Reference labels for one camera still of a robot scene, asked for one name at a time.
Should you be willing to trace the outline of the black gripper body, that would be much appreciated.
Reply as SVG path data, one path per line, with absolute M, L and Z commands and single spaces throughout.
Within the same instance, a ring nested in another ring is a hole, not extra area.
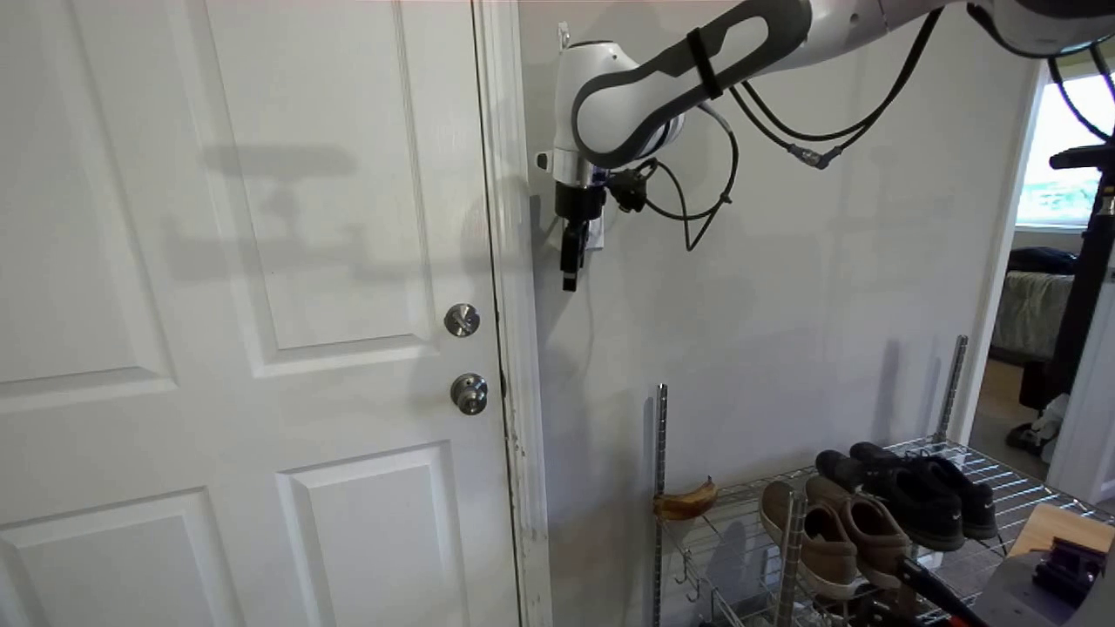
M 577 291 L 577 271 L 585 264 L 585 246 L 589 246 L 589 223 L 602 216 L 605 190 L 589 186 L 589 190 L 570 190 L 556 186 L 554 192 L 554 210 L 565 220 L 561 234 L 561 291 L 576 292 Z

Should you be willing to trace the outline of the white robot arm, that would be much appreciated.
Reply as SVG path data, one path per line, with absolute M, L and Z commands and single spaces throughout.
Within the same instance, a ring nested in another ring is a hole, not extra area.
M 613 38 L 568 41 L 554 69 L 554 213 L 561 287 L 585 269 L 602 175 L 652 158 L 676 122 L 725 89 L 854 54 L 962 3 L 1006 54 L 1050 61 L 1115 37 L 1115 0 L 735 0 L 652 61 Z

